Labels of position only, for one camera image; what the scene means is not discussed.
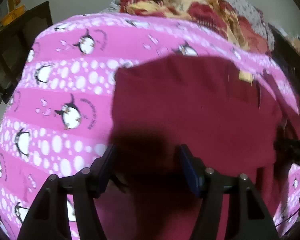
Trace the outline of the pink penguin bedsheet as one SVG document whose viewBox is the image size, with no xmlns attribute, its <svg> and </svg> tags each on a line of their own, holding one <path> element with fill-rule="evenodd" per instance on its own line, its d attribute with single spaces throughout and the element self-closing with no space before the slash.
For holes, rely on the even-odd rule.
<svg viewBox="0 0 300 240">
<path fill-rule="evenodd" d="M 0 231 L 6 238 L 18 239 L 48 176 L 73 176 L 113 145 L 116 71 L 171 55 L 224 58 L 241 80 L 265 89 L 263 75 L 269 74 L 300 115 L 289 81 L 270 57 L 245 51 L 205 27 L 122 13 L 71 17 L 36 37 L 0 124 Z M 275 153 L 290 166 L 285 195 L 271 214 L 283 237 L 300 218 L 300 166 Z M 113 186 L 126 193 L 114 166 L 112 172 L 106 191 Z"/>
</svg>

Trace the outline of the orange plastic basket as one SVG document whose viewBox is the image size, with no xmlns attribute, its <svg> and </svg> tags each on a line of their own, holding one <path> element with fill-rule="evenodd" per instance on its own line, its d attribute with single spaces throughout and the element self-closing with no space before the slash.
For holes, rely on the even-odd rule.
<svg viewBox="0 0 300 240">
<path fill-rule="evenodd" d="M 25 5 L 19 6 L 14 10 L 12 10 L 11 12 L 9 12 L 6 16 L 4 16 L 1 20 L 1 24 L 3 26 L 7 26 L 10 23 L 12 23 L 14 20 L 16 20 L 18 17 L 23 15 L 25 12 L 26 12 Z"/>
</svg>

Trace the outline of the maroon red shirt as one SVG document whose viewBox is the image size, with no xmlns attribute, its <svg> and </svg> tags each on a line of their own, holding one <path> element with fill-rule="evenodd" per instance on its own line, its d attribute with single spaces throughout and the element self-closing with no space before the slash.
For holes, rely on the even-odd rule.
<svg viewBox="0 0 300 240">
<path fill-rule="evenodd" d="M 96 201 L 108 239 L 190 237 L 200 200 L 179 170 L 180 144 L 221 174 L 247 174 L 275 214 L 290 166 L 274 141 L 300 139 L 300 115 L 263 78 L 269 89 L 241 80 L 224 58 L 182 55 L 116 71 L 109 141 L 127 191 L 110 186 Z"/>
</svg>

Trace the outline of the dark wooden table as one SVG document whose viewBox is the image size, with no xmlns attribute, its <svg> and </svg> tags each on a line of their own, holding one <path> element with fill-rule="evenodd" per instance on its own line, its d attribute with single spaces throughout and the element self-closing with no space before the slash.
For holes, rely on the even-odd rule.
<svg viewBox="0 0 300 240">
<path fill-rule="evenodd" d="M 34 39 L 53 25 L 49 2 L 26 11 L 0 31 L 0 100 L 7 102 L 21 78 Z"/>
</svg>

